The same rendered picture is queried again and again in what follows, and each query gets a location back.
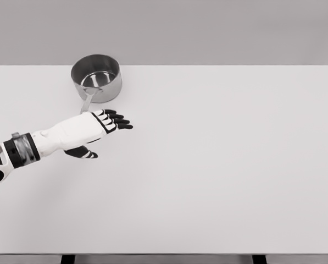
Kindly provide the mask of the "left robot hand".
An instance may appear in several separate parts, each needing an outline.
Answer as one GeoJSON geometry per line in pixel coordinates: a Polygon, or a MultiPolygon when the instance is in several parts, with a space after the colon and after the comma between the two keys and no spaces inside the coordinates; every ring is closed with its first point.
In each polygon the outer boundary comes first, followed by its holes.
{"type": "Polygon", "coordinates": [[[130,130],[133,125],[123,115],[110,109],[85,112],[62,121],[60,129],[61,149],[65,154],[82,159],[95,159],[98,155],[89,150],[86,144],[95,142],[117,130],[130,130]]]}

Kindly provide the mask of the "steel pot with long handle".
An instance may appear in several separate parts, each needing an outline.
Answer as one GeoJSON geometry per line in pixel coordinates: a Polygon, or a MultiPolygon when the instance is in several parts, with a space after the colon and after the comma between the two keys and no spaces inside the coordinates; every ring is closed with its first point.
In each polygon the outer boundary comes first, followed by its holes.
{"type": "Polygon", "coordinates": [[[113,100],[123,85],[118,61],[103,54],[79,59],[71,69],[71,79],[84,101],[81,113],[87,112],[91,103],[113,100]]]}

